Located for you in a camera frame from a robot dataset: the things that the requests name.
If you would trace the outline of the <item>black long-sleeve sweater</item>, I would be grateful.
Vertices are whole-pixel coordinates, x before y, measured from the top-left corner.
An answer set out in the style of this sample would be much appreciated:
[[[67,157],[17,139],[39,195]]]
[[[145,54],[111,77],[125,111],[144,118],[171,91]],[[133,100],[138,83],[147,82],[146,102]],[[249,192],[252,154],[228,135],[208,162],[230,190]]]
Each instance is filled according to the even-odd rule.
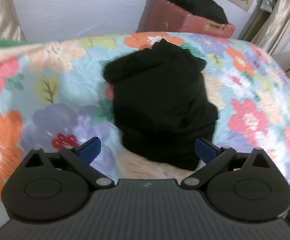
[[[105,66],[114,123],[128,151],[184,170],[197,168],[195,141],[211,141],[218,120],[206,94],[205,66],[166,40]]]

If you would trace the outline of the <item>beige curtain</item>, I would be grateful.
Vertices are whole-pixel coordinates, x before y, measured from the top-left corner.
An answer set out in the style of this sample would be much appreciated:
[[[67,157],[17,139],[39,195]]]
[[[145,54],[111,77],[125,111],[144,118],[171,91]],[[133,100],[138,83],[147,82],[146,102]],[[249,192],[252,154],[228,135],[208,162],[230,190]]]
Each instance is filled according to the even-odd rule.
[[[240,34],[272,54],[290,24],[290,0],[258,0],[258,5]]]

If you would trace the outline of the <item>red suitcase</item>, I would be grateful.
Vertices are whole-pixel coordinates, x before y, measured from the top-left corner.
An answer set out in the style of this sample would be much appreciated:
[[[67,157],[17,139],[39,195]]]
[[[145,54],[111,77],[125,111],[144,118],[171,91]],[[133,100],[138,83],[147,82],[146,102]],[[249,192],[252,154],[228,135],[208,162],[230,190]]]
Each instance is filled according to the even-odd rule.
[[[195,16],[168,0],[147,0],[137,32],[196,33],[231,38],[234,25]]]

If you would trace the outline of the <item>folded black clothes on suitcase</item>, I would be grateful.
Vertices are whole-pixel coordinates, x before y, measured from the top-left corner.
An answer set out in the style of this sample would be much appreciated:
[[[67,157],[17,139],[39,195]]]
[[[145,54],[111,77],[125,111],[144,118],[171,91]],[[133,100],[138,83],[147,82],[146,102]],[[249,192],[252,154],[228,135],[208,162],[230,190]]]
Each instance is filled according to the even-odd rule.
[[[214,0],[168,0],[190,12],[219,24],[228,24],[224,9]]]

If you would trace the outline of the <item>floral quilted bedspread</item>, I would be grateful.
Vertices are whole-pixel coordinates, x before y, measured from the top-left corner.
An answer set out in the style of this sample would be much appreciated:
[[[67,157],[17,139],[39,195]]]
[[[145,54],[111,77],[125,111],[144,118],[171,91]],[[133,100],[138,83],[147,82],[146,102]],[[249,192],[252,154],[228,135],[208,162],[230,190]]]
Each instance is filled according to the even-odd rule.
[[[132,33],[0,47],[0,227],[8,221],[1,191],[33,147],[46,152],[102,142],[92,166],[119,178],[180,180],[188,172],[127,152],[102,77],[111,60],[166,40],[205,59],[207,96],[219,111],[213,141],[240,152],[263,148],[290,184],[290,80],[254,44],[189,33]]]

